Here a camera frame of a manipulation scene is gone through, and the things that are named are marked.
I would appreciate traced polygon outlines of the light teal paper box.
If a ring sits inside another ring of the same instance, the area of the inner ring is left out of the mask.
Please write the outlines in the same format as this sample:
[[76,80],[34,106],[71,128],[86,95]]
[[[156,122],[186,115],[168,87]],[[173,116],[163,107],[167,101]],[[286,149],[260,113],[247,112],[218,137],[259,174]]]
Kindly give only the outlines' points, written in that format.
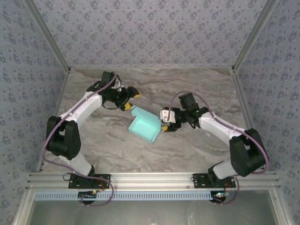
[[132,106],[131,114],[134,120],[130,124],[128,131],[145,141],[154,143],[161,130],[159,117],[137,106]]

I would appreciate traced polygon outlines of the grey metal lower panel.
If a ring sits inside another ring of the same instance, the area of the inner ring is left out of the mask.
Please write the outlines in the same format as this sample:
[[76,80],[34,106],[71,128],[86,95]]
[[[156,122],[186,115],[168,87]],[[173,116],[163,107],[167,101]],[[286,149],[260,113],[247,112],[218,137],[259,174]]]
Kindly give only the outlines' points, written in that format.
[[29,191],[12,225],[294,225],[280,191],[240,191],[220,205],[197,200],[143,200],[134,192],[101,207],[83,207],[71,192]]

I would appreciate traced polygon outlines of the black right controller board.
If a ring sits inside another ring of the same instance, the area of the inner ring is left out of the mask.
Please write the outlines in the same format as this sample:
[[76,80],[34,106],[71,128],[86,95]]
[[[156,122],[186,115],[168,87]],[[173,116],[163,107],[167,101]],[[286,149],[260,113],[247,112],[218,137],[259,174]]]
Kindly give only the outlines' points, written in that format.
[[226,191],[211,191],[211,202],[223,204],[225,203],[226,199],[230,196],[230,192]]

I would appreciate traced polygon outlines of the black controller board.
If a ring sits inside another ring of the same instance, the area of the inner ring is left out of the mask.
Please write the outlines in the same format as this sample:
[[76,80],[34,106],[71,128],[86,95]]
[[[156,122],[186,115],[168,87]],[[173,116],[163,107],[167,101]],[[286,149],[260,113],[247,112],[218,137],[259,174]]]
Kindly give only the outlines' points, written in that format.
[[94,202],[96,197],[97,197],[96,191],[83,191],[77,194],[77,198],[79,199],[79,201],[82,201],[85,204],[89,202],[91,203]]
[[230,196],[230,192],[226,191],[211,191],[211,202],[223,204],[225,203],[226,199]]

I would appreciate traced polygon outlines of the black left controller board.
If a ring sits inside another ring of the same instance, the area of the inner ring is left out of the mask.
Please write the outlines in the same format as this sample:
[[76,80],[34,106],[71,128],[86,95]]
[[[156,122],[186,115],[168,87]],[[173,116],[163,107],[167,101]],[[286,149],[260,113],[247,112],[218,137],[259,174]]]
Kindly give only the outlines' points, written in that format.
[[79,199],[79,201],[82,201],[85,204],[89,202],[91,203],[94,202],[96,197],[97,197],[96,191],[83,191],[77,194],[77,198]]

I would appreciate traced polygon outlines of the aluminium left side rail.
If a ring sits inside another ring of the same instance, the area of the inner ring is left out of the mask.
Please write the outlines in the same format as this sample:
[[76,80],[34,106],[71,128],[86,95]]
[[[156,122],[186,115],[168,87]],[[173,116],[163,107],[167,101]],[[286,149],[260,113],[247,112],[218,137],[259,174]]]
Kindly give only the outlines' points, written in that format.
[[[65,87],[66,87],[66,83],[68,81],[68,77],[69,77],[70,71],[71,71],[71,68],[68,68],[68,71],[65,74],[65,78],[64,78],[64,81],[62,83],[62,87],[61,87],[61,90],[60,90],[58,101],[56,103],[56,108],[54,110],[54,116],[57,116],[58,113],[59,113],[62,96],[64,94],[64,90],[65,90]],[[46,138],[45,142],[44,142],[44,144],[42,146],[42,149],[41,149],[40,159],[39,159],[39,162],[38,162],[38,165],[37,165],[37,169],[36,169],[36,172],[38,172],[38,173],[42,171],[42,167],[43,167],[43,163],[44,163],[44,158],[45,158],[44,154],[45,154],[45,151],[46,151],[47,142],[48,142],[48,140]]]

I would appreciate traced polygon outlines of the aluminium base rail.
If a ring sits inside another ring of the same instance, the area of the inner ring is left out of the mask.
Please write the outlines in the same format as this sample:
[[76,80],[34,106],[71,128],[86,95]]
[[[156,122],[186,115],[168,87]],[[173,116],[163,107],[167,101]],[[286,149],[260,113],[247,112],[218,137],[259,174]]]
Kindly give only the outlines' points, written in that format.
[[[26,189],[66,190],[68,182],[62,174],[52,172],[29,173],[25,182]],[[278,174],[267,172],[262,175],[251,174],[237,178],[241,190],[267,190],[281,188]],[[117,191],[168,191],[193,190],[191,172],[115,172],[111,183]]]

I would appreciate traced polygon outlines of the aluminium right side rail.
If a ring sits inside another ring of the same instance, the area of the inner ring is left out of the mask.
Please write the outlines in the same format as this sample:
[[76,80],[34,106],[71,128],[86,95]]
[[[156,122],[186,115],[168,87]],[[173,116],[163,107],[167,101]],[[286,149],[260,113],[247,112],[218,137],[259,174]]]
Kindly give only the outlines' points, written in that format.
[[247,128],[236,129],[240,135],[233,139],[234,148],[230,149],[231,160],[242,169],[241,172],[239,172],[240,176],[247,176],[250,173],[264,174],[269,168],[268,155],[258,131],[253,128],[253,121],[250,118],[249,108],[243,94],[241,83],[234,71],[232,71],[232,79]]

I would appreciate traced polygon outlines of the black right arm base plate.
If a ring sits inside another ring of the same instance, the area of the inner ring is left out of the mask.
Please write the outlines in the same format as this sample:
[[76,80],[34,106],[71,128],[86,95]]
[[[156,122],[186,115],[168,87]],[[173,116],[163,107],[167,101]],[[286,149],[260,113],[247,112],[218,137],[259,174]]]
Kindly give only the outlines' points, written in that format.
[[194,173],[191,180],[194,188],[235,188],[234,177],[219,179],[211,173]]

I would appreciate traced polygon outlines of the aluminium left frame post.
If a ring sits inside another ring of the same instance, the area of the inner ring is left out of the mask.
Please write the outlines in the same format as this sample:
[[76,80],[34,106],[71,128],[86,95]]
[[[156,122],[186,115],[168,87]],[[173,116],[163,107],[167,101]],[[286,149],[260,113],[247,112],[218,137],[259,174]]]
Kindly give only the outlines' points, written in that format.
[[39,9],[37,8],[35,2],[33,0],[22,0],[25,4],[29,14],[31,15],[32,19],[36,23],[37,27],[39,28],[40,32],[42,33],[45,41],[49,45],[52,53],[54,54],[56,60],[58,61],[59,65],[63,69],[64,72],[68,73],[70,70],[69,65],[67,64],[61,50],[59,49],[56,41],[54,40],[54,36],[52,35],[51,31],[49,30],[48,26],[46,25]]

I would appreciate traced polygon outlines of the aluminium frame post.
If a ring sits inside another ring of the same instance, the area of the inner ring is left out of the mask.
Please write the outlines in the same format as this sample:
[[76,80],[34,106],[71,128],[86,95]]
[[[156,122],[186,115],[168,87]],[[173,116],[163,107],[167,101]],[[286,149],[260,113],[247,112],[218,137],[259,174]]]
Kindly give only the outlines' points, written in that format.
[[247,58],[250,50],[254,46],[257,38],[259,37],[261,31],[263,30],[265,24],[267,23],[271,13],[273,12],[274,8],[278,4],[279,0],[266,0],[264,6],[262,7],[258,17],[248,34],[246,41],[241,48],[234,64],[232,65],[232,70],[234,73],[237,73],[241,68],[242,64],[244,63],[245,59]]
[[56,41],[54,40],[54,36],[52,35],[51,31],[49,30],[48,26],[46,25],[39,9],[37,8],[35,2],[33,0],[22,0],[25,4],[29,14],[31,15],[32,19],[36,23],[37,27],[39,28],[40,32],[42,33],[45,41],[49,45],[52,53],[54,54],[56,60],[58,61],[59,65],[63,69],[64,72],[68,73],[70,70],[69,65],[67,64],[61,50],[59,49]]

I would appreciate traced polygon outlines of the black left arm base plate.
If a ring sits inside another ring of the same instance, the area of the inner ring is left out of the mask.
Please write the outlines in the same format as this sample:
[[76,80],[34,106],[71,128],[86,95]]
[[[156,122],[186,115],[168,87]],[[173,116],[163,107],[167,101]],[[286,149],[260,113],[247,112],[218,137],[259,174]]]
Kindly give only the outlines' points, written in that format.
[[95,174],[97,179],[88,179],[75,174],[71,174],[69,178],[69,189],[109,189],[110,185],[99,178],[111,181],[110,174]]

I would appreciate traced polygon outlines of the aluminium right frame post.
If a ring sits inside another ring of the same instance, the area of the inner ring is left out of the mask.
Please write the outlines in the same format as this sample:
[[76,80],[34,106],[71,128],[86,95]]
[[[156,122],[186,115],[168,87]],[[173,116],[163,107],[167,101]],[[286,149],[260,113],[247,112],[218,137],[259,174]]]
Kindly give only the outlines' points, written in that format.
[[271,13],[273,12],[274,8],[278,4],[279,0],[266,0],[264,6],[262,7],[258,17],[248,34],[246,41],[241,48],[234,64],[232,65],[232,70],[234,73],[237,73],[241,68],[242,64],[244,63],[245,59],[247,58],[250,50],[254,46],[257,38],[259,37],[261,31],[263,30],[265,24],[267,23]]

